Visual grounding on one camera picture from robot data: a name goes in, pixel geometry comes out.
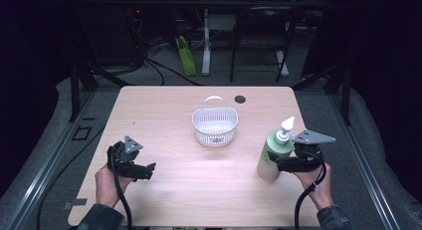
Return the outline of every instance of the black cloth backdrop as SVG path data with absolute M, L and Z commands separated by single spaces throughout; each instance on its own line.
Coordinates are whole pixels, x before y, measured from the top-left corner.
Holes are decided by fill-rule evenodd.
M 359 3 L 365 0 L 329 0 Z M 386 162 L 401 184 L 422 202 L 422 8 L 418 0 L 375 0 L 362 16 L 326 12 L 310 48 L 303 75 L 338 62 L 353 45 L 352 34 L 366 18 L 365 42 L 350 67 L 351 85 L 365 99 L 380 131 Z
M 25 164 L 69 76 L 72 42 L 40 0 L 0 0 L 2 196 Z

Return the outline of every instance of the white bottle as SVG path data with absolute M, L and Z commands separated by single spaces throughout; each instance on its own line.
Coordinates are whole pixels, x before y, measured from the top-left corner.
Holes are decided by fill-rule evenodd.
M 290 135 L 295 118 L 292 116 L 282 123 L 282 129 L 271 131 L 267 135 L 257 171 L 261 177 L 267 180 L 276 180 L 280 176 L 277 164 L 270 160 L 268 152 L 275 153 L 279 157 L 289 157 L 294 148 L 294 142 Z

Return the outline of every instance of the human hand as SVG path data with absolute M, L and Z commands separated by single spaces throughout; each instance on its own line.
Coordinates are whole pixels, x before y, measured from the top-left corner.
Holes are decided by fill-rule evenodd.
M 316 205 L 316 209 L 320 211 L 323 208 L 332 206 L 334 203 L 331 199 L 330 182 L 331 182 L 331 167 L 325 163 L 326 175 L 323 181 L 316 187 L 316 189 L 309 194 L 311 200 Z M 310 172 L 294 172 L 293 174 L 301 181 L 304 189 L 314 184 L 317 180 L 322 166 Z
M 123 193 L 132 181 L 132 178 L 118 177 L 118 182 L 120 183 L 120 188 Z M 96 185 L 97 203 L 114 208 L 118 203 L 119 198 L 117 190 L 115 189 L 114 174 L 106 165 L 100 168 L 96 173 Z

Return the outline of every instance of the black cable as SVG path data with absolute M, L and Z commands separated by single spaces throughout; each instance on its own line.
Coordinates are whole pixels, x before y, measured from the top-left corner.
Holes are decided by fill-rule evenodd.
M 300 229 L 299 214 L 300 214 L 300 211 L 301 211 L 302 202 L 308 196 L 308 194 L 310 194 L 312 191 L 314 191 L 317 188 L 317 186 L 325 179 L 325 175 L 326 175 L 325 162 L 320 157 L 316 156 L 313 153 L 309 153 L 307 151 L 302 151 L 302 153 L 306 153 L 309 156 L 316 158 L 320 162 L 320 164 L 322 165 L 322 169 L 320 170 L 320 173 L 319 173 L 318 177 L 316 178 L 316 181 L 313 184 L 311 184 L 307 189 L 305 189 L 305 191 L 301 194 L 298 201 L 296 202 L 296 206 L 295 206 L 295 229 L 296 230 Z
M 114 75 L 114 76 L 120 76 L 120 75 L 124 75 L 124 74 L 129 74 L 129 73 L 133 73 L 136 70 L 140 69 L 143 65 L 143 62 L 139 62 L 139 63 L 135 63 L 133 65 L 130 65 L 127 69 L 124 70 L 119 70 L 119 71 L 108 71 L 106 70 L 108 73 Z
M 81 64 L 84 64 L 87 66 L 87 68 L 89 68 L 91 70 L 91 72 L 93 74 L 97 74 L 100 76 L 103 76 L 104 78 L 107 78 L 108 80 L 112 81 L 115 84 L 118 84 L 120 86 L 134 86 L 133 84 L 129 84 L 119 78 L 116 78 L 115 75 L 110 74 L 109 72 L 107 72 L 105 69 L 103 69 L 102 67 L 98 66 L 98 65 L 94 65 L 91 62 L 87 61 L 87 60 L 82 60 L 79 57 L 76 57 L 77 61 L 80 62 Z
M 50 184 L 50 186 L 47 188 L 46 191 L 44 191 L 43 196 L 41 198 L 41 202 L 40 202 L 40 206 L 38 207 L 38 212 L 37 212 L 37 230 L 41 229 L 41 213 L 42 213 L 42 209 L 43 209 L 43 205 L 44 202 L 47 199 L 47 196 L 49 194 L 49 192 L 51 191 L 51 189 L 53 188 L 54 184 L 57 182 L 57 180 L 62 176 L 62 174 L 65 172 L 65 170 L 69 167 L 69 165 L 71 165 L 71 163 L 73 161 L 75 161 L 75 159 L 77 157 L 79 157 L 81 155 L 81 153 L 83 153 L 85 151 L 85 149 L 90 146 L 90 144 L 100 135 L 101 132 L 103 132 L 103 130 L 105 129 L 105 126 L 103 126 L 99 132 L 97 132 L 97 134 L 93 137 L 93 139 L 91 139 L 90 142 L 87 143 L 87 145 L 85 145 L 66 165 L 65 167 L 62 168 L 62 170 L 59 172 L 59 174 L 56 176 L 56 178 L 53 180 L 53 182 Z
M 161 85 L 164 86 L 164 76 L 162 76 L 161 72 L 152 63 L 150 63 L 148 59 L 145 59 L 145 62 L 151 65 L 151 67 L 159 74 L 161 77 Z
M 164 38 L 162 37 L 155 37 L 151 41 L 148 42 L 149 48 L 147 49 L 148 53 L 155 55 L 161 52 L 162 48 L 161 45 L 166 44 Z
M 189 79 L 185 78 L 183 75 L 177 73 L 176 71 L 174 71 L 174 70 L 172 70 L 172 69 L 170 69 L 170 68 L 168 68 L 168 67 L 166 67 L 166 66 L 164 66 L 164 65 L 162 65 L 160 63 L 157 63 L 157 62 L 153 61 L 152 59 L 145 58 L 145 61 L 150 62 L 150 63 L 153 63 L 153 64 L 155 64 L 155 65 L 157 65 L 157 66 L 159 66 L 161 68 L 164 68 L 164 69 L 166 69 L 166 70 L 174 73 L 175 75 L 179 76 L 180 78 L 182 78 L 183 80 L 185 80 L 186 82 L 189 82 L 190 84 L 192 84 L 194 86 L 205 86 L 203 84 L 199 84 L 199 83 L 195 83 L 193 81 L 190 81 Z
M 114 152 L 111 154 L 111 168 L 112 168 L 112 173 L 114 175 L 114 185 L 115 185 L 115 189 L 117 190 L 117 196 L 120 199 L 121 203 L 123 204 L 124 207 L 124 211 L 126 212 L 126 217 L 127 217 L 127 229 L 131 230 L 132 226 L 131 226 L 131 210 L 129 205 L 127 204 L 126 198 L 124 197 L 123 191 L 121 190 L 120 187 L 120 182 L 118 181 L 118 176 L 117 176 L 117 172 L 118 170 L 115 169 L 114 166 Z

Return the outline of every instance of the wooden table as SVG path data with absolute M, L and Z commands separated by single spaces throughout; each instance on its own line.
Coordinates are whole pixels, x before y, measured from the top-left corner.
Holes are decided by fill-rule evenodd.
M 222 97 L 239 115 L 235 137 L 224 147 L 204 147 L 194 136 L 192 114 L 209 96 Z M 236 103 L 237 96 L 246 101 Z M 206 105 L 223 106 L 213 102 Z M 305 125 L 290 88 L 125 87 L 78 195 L 87 205 L 74 206 L 69 223 L 79 224 L 96 202 L 94 174 L 106 163 L 108 147 L 129 135 L 144 146 L 135 163 L 156 162 L 150 180 L 138 180 L 126 191 L 134 226 L 293 226 L 300 182 L 286 172 L 268 181 L 256 170 L 267 134 L 290 116 L 296 117 L 292 135 L 298 134 Z M 121 203 L 115 209 L 125 215 Z M 308 198 L 300 222 L 318 226 Z

